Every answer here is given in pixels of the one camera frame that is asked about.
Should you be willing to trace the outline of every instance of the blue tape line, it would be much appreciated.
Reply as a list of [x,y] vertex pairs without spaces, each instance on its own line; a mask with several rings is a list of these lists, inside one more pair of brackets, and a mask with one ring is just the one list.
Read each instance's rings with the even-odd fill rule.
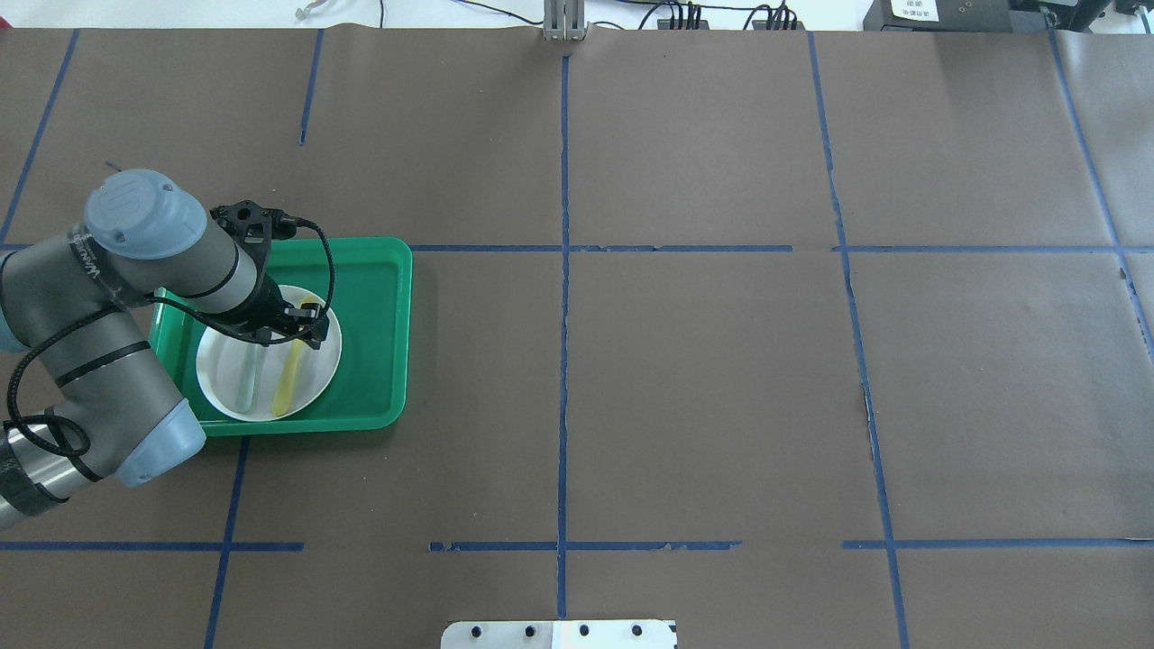
[[[894,540],[898,550],[1020,550],[1029,547],[1141,547],[1154,549],[1148,538],[943,538]],[[842,550],[885,550],[884,540],[845,540]]]
[[12,194],[12,202],[8,203],[8,212],[5,215],[3,225],[0,225],[0,241],[8,237],[12,229],[12,221],[16,216],[16,208],[20,206],[20,196],[24,193],[24,184],[28,182],[28,174],[32,171],[32,163],[36,161],[36,151],[40,148],[40,140],[44,137],[44,129],[48,126],[48,117],[52,114],[52,106],[60,95],[60,87],[65,82],[65,74],[68,73],[68,64],[72,62],[73,52],[76,51],[76,40],[80,39],[80,30],[74,29],[72,38],[68,39],[68,49],[65,50],[65,58],[60,61],[60,70],[57,72],[57,81],[52,84],[52,92],[48,94],[48,103],[44,106],[44,114],[40,115],[40,124],[36,127],[36,135],[32,137],[32,146],[24,158],[24,167],[20,170],[20,178],[16,180],[16,189]]
[[557,422],[557,619],[565,619],[569,499],[569,54],[561,58],[561,403]]
[[[567,540],[567,552],[653,552],[685,550],[689,552],[727,552],[742,544],[740,540]],[[430,543],[429,552],[555,552],[552,540],[465,540]]]
[[219,543],[135,540],[5,540],[0,551],[13,552],[219,552]]
[[[831,252],[841,252],[834,246]],[[852,253],[1041,253],[1093,254],[1115,253],[1110,246],[849,246]]]
[[792,253],[793,246],[786,245],[749,245],[749,246],[572,246],[576,253]]
[[237,455],[237,475],[232,479],[232,495],[228,499],[228,517],[224,524],[224,542],[220,544],[220,561],[217,564],[217,581],[212,588],[212,606],[209,609],[209,624],[204,632],[204,649],[212,649],[216,642],[216,625],[220,617],[220,600],[224,598],[224,582],[228,574],[228,554],[232,551],[232,532],[237,528],[237,509],[240,507],[240,490],[245,485],[245,463],[248,461],[248,435],[240,440],[240,453]]
[[658,550],[728,552],[740,545],[740,540],[571,540],[569,550],[574,552],[653,552]]
[[1106,201],[1106,192],[1102,189],[1102,181],[1097,174],[1097,167],[1094,165],[1094,158],[1089,155],[1089,144],[1086,143],[1086,134],[1081,127],[1081,119],[1078,117],[1078,110],[1074,109],[1074,98],[1070,92],[1070,83],[1066,81],[1066,67],[1062,62],[1062,52],[1058,47],[1058,36],[1052,29],[1050,30],[1050,52],[1054,54],[1054,65],[1058,70],[1058,85],[1062,87],[1062,98],[1066,103],[1066,112],[1070,113],[1070,121],[1074,127],[1078,147],[1081,149],[1082,158],[1086,161],[1086,170],[1089,172],[1089,179],[1091,184],[1094,186],[1094,195],[1097,197],[1097,204],[1102,209],[1102,218],[1106,221],[1106,229],[1110,233],[1110,244],[1114,245],[1114,249],[1118,255],[1118,266],[1126,275],[1126,290],[1130,292],[1130,304],[1134,309],[1134,316],[1138,319],[1138,326],[1141,328],[1142,338],[1146,343],[1146,355],[1151,357],[1152,361],[1154,361],[1154,336],[1151,336],[1149,321],[1146,320],[1142,300],[1138,297],[1138,289],[1134,288],[1134,275],[1130,271],[1130,263],[1126,261],[1125,252],[1123,252],[1122,240],[1118,238],[1118,230],[1114,224],[1114,214],[1110,212],[1110,206]]
[[415,244],[414,253],[560,253],[561,246],[472,245],[472,244]]
[[817,64],[817,44],[814,32],[808,31],[809,62],[814,70],[814,94],[817,97],[817,117],[822,126],[822,146],[825,151],[825,171],[830,182],[830,201],[837,216],[838,245],[841,249],[841,273],[846,285],[846,299],[849,305],[849,320],[854,333],[854,351],[857,355],[857,374],[865,401],[867,424],[869,426],[869,443],[874,455],[874,482],[877,486],[877,501],[882,510],[882,531],[885,535],[885,554],[890,565],[890,588],[893,592],[893,610],[898,621],[898,640],[901,649],[909,649],[909,634],[906,631],[906,605],[901,596],[901,577],[898,574],[898,552],[893,545],[893,523],[890,520],[890,499],[885,490],[885,470],[882,467],[882,447],[877,440],[877,423],[874,416],[874,393],[869,385],[869,371],[865,366],[865,345],[862,343],[861,322],[857,316],[857,298],[854,296],[852,273],[849,268],[849,245],[846,241],[846,227],[841,216],[841,200],[833,181],[833,147],[830,142],[830,122],[825,114],[825,97],[822,92],[822,75]]
[[557,544],[552,540],[466,540],[450,543],[430,543],[429,552],[556,552]]
[[304,543],[277,543],[277,542],[255,542],[255,543],[233,543],[228,552],[304,552]]
[[[560,253],[563,246],[554,245],[505,245],[505,244],[414,244],[410,245],[418,253]],[[792,253],[788,245],[751,245],[751,246],[569,246],[570,253]]]
[[[0,540],[0,552],[220,552],[223,543],[167,540]],[[234,543],[232,552],[302,552],[304,543]]]
[[316,44],[313,45],[313,68],[308,73],[308,90],[305,91],[305,110],[300,115],[300,139],[297,141],[305,146],[305,136],[308,134],[308,115],[313,112],[313,90],[316,88],[316,69],[321,66],[321,44],[324,43],[324,30],[316,30]]

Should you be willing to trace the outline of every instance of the black cable bundle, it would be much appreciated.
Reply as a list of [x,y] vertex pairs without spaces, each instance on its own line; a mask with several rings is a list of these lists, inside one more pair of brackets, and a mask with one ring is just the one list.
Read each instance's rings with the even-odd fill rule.
[[745,18],[745,24],[741,28],[742,30],[749,29],[749,25],[754,22],[754,17],[757,12],[765,10],[765,29],[770,31],[793,31],[797,29],[797,13],[786,5],[786,0],[781,0],[778,8],[774,9],[769,5],[758,5],[749,13],[749,17]]
[[645,16],[642,18],[642,23],[637,25],[637,29],[645,29],[645,23],[649,22],[650,16],[653,12],[661,7],[669,7],[669,29],[685,30],[685,29],[702,29],[702,9],[705,7],[703,5],[694,5],[689,2],[682,5],[676,0],[664,0],[662,2],[652,2],[649,12],[645,12]]

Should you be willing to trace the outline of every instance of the white label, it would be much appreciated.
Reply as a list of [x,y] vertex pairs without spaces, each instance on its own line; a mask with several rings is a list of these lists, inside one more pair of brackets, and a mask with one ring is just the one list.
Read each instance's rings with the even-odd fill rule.
[[893,15],[907,21],[937,22],[937,0],[890,0]]

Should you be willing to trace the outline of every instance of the black cable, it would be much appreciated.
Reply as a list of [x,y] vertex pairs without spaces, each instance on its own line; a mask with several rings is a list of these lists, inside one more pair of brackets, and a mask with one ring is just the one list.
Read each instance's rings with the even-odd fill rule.
[[538,25],[539,27],[539,25],[545,24],[545,21],[531,21],[531,20],[526,18],[525,16],[517,15],[517,14],[515,14],[512,12],[509,12],[509,10],[505,10],[505,9],[501,9],[501,8],[497,8],[497,7],[490,7],[490,6],[485,5],[482,2],[474,2],[473,0],[454,0],[454,2],[460,2],[462,5],[472,5],[474,7],[481,7],[482,9],[488,9],[490,12],[496,12],[499,14],[504,14],[504,15],[509,16],[510,18],[517,18],[518,21],[520,21],[523,23],[526,23],[526,24],[531,24],[531,25]]
[[777,15],[773,17],[773,27],[770,29],[773,29],[774,31],[785,31],[789,29],[789,14],[794,15],[795,21],[797,20],[797,14],[794,14],[793,9],[786,5],[786,0],[781,0],[781,3],[778,5]]
[[[681,2],[679,2],[677,0],[665,0],[665,3],[669,6],[669,29],[681,29],[681,21],[683,20],[683,16],[681,14]],[[676,17],[674,17],[673,15],[674,7],[677,8]],[[657,28],[661,29],[660,21],[658,21]]]
[[773,9],[773,14],[770,15],[770,22],[765,23],[765,30],[766,31],[777,31],[778,30],[778,23],[780,23],[782,20],[785,20],[787,10],[788,9],[786,8],[786,0],[781,0],[781,3],[778,5],[778,7],[775,9]]
[[[51,453],[52,455],[59,455],[61,457],[80,457],[81,455],[88,453],[88,449],[92,447],[92,440],[88,437],[88,433],[84,431],[83,427],[81,427],[80,424],[73,422],[67,417],[61,417],[60,415],[33,415],[31,417],[24,417],[23,415],[20,413],[20,405],[16,403],[16,396],[20,394],[20,381],[21,379],[24,378],[24,372],[28,370],[28,366],[31,365],[33,360],[36,360],[36,357],[47,351],[48,348],[59,343],[66,336],[76,331],[77,329],[88,327],[89,324],[96,322],[97,320],[104,318],[105,315],[110,315],[119,311],[120,311],[119,307],[106,306],[100,311],[97,311],[96,313],[85,315],[84,318],[77,320],[76,322],[73,322],[72,324],[65,327],[63,329],[57,331],[55,334],[52,334],[51,336],[45,338],[44,342],[36,345],[35,348],[32,348],[31,351],[25,353],[24,358],[20,359],[20,363],[16,364],[16,368],[13,370],[12,372],[12,378],[8,380],[8,395],[7,395],[8,420],[3,423],[5,434],[8,434],[7,433],[8,428],[16,428],[17,431],[20,431],[20,434],[24,435],[24,439],[32,442],[42,450]],[[76,433],[76,440],[80,442],[80,446],[73,447],[72,443],[69,443],[67,439],[65,439],[62,435],[61,435],[61,443],[54,445],[45,440],[40,435],[33,433],[32,430],[29,428],[29,425],[32,424],[40,424],[45,426],[57,425],[57,426],[62,426],[65,428],[69,428],[74,433]]]
[[[665,7],[666,5],[668,5],[668,0],[665,2],[653,3],[653,6],[650,7],[650,10],[645,12],[645,16],[642,18],[642,24],[637,25],[637,29],[645,29],[645,23],[649,21],[649,17],[653,15],[653,12],[655,12],[658,7]],[[669,7],[669,20],[673,20],[673,7]]]
[[765,9],[765,20],[766,24],[769,24],[769,21],[773,18],[773,7],[770,7],[769,5],[758,5],[752,12],[749,13],[749,17],[745,18],[745,24],[741,27],[742,31],[749,29],[749,25],[754,22],[754,16],[756,16],[757,12],[760,12],[762,9]]
[[294,218],[293,219],[293,224],[298,225],[300,227],[307,227],[307,229],[313,230],[314,232],[316,232],[317,238],[321,239],[321,246],[324,248],[324,258],[329,262],[329,290],[328,290],[328,292],[324,296],[324,304],[321,305],[320,311],[316,312],[316,320],[314,320],[312,323],[309,323],[307,327],[305,327],[300,331],[293,334],[291,336],[285,336],[283,338],[277,338],[275,341],[262,342],[262,341],[257,341],[256,338],[250,338],[250,337],[243,336],[243,335],[241,335],[241,334],[239,334],[237,331],[233,331],[233,330],[228,329],[227,327],[223,327],[220,324],[217,324],[216,322],[213,322],[212,320],[210,320],[209,318],[207,318],[204,314],[202,314],[202,313],[197,312],[196,309],[190,308],[190,307],[188,307],[188,306],[186,306],[186,305],[183,305],[183,304],[181,304],[181,303],[179,303],[177,300],[172,300],[172,299],[168,299],[168,298],[160,298],[160,297],[157,297],[157,296],[147,296],[145,299],[148,299],[148,301],[153,303],[153,304],[163,304],[165,306],[171,306],[172,308],[175,308],[177,311],[180,311],[181,313],[188,315],[189,318],[192,318],[193,320],[200,322],[201,324],[204,324],[209,329],[212,329],[213,331],[217,331],[218,334],[222,334],[224,336],[228,336],[230,338],[235,338],[235,340],[238,340],[238,341],[240,341],[242,343],[252,343],[252,344],[256,344],[256,345],[283,345],[285,343],[304,338],[305,336],[312,334],[313,329],[315,329],[317,326],[320,326],[321,321],[323,321],[324,316],[328,315],[328,313],[329,313],[329,305],[332,304],[332,290],[334,290],[334,288],[337,284],[337,267],[336,267],[336,264],[332,261],[332,248],[329,247],[329,239],[324,236],[324,231],[321,230],[320,225],[313,223],[312,221],[307,221],[305,218]]

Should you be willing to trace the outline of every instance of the white plate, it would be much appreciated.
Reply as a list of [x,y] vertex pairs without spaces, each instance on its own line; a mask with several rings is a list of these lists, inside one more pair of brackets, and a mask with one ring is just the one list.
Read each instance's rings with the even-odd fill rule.
[[[324,301],[299,286],[283,285],[280,294],[295,305],[302,301]],[[321,349],[314,350],[305,345],[301,350],[292,404],[288,412],[275,417],[272,397],[277,393],[277,386],[280,385],[280,374],[288,359],[288,351],[294,344],[297,343],[261,348],[205,329],[196,349],[196,380],[201,385],[201,391],[213,408],[241,422],[272,422],[299,412],[321,396],[337,373],[337,365],[340,363],[340,322],[337,320],[337,314],[329,311],[329,337],[321,343]],[[252,393],[250,404],[245,408],[246,404],[241,402],[245,401],[245,385],[253,386],[254,360],[257,370],[255,389]]]

